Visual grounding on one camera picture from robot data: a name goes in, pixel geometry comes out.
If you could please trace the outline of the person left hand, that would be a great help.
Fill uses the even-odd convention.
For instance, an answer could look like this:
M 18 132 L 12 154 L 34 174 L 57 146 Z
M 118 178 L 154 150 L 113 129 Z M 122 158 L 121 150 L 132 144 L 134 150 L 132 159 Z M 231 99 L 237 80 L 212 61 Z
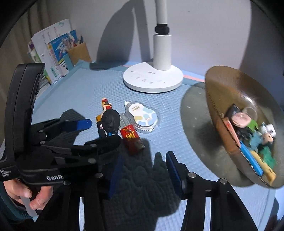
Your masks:
M 24 204 L 21 199 L 22 197 L 31 198 L 33 196 L 31 189 L 18 179 L 5 181 L 3 184 L 7 194 L 20 204 Z M 32 210 L 43 210 L 52 195 L 53 186 L 42 186 L 35 199 L 30 201 L 29 206 Z

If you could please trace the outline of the dark green sleeve forearm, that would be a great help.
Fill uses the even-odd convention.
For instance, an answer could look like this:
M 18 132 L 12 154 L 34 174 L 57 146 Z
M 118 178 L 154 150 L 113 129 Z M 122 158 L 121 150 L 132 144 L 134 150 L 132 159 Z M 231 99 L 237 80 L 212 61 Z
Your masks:
M 1 182 L 1 230 L 35 230 L 35 222 L 24 206 L 18 206 Z

